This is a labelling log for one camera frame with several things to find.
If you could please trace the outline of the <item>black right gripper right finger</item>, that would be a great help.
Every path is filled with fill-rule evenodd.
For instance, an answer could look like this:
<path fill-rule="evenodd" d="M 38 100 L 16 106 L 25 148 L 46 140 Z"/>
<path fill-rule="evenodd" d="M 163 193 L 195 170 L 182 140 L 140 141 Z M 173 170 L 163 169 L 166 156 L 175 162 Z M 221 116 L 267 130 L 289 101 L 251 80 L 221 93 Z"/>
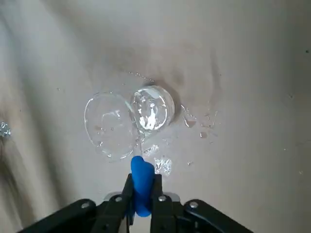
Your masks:
<path fill-rule="evenodd" d="M 199 199 L 184 204 L 177 194 L 163 192 L 162 176 L 154 176 L 151 192 L 152 233 L 250 233 L 251 230 Z"/>

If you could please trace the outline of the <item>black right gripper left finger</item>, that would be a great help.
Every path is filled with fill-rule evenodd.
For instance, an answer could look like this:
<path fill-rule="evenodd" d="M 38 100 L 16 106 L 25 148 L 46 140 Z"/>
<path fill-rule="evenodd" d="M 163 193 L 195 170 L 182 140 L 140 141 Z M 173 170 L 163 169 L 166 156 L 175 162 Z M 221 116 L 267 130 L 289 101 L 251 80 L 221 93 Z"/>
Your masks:
<path fill-rule="evenodd" d="M 121 192 L 106 195 L 96 205 L 80 199 L 21 230 L 22 233 L 128 233 L 133 224 L 134 186 L 127 176 Z"/>

